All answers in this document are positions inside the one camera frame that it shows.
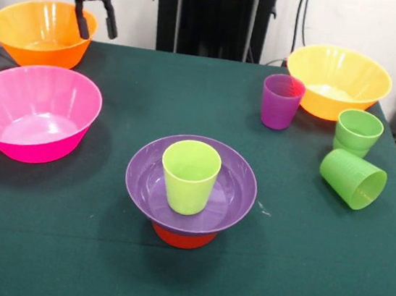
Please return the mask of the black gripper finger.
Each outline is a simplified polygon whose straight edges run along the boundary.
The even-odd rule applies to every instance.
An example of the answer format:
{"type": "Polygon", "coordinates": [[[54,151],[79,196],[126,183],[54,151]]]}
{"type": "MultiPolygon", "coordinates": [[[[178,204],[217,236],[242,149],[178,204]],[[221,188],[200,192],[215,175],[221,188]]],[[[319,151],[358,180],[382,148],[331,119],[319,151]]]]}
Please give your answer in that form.
{"type": "Polygon", "coordinates": [[[89,39],[88,23],[83,14],[83,0],[75,0],[75,16],[80,37],[83,40],[89,39]]]}
{"type": "Polygon", "coordinates": [[[108,38],[113,40],[115,39],[118,34],[117,30],[117,23],[116,23],[116,18],[115,18],[115,12],[114,12],[114,7],[112,5],[111,0],[102,0],[104,4],[104,8],[106,10],[106,28],[107,28],[107,33],[108,33],[108,38]]]}

